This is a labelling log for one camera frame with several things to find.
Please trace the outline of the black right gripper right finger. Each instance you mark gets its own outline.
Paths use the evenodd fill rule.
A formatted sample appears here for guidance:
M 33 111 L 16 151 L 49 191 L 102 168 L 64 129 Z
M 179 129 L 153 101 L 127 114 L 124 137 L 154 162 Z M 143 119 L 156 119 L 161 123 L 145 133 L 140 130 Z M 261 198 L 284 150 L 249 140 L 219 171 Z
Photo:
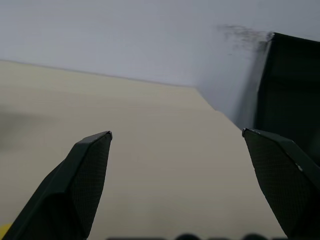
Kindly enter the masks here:
M 285 235 L 320 240 L 320 165 L 294 141 L 242 131 L 259 187 Z

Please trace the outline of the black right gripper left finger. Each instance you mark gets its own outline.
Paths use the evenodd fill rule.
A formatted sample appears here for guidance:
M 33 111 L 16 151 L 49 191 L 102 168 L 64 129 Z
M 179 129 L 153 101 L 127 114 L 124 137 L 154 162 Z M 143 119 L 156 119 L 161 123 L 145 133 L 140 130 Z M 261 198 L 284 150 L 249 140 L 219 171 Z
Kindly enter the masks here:
M 40 183 L 2 240 L 87 240 L 105 184 L 113 135 L 74 144 Z

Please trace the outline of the black flat panel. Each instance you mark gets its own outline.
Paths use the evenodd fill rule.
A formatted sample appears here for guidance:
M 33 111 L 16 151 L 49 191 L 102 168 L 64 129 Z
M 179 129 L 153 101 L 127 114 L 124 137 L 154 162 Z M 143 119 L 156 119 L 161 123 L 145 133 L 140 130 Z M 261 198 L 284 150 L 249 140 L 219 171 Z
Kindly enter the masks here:
M 295 142 L 320 165 L 320 41 L 272 32 L 254 128 Z

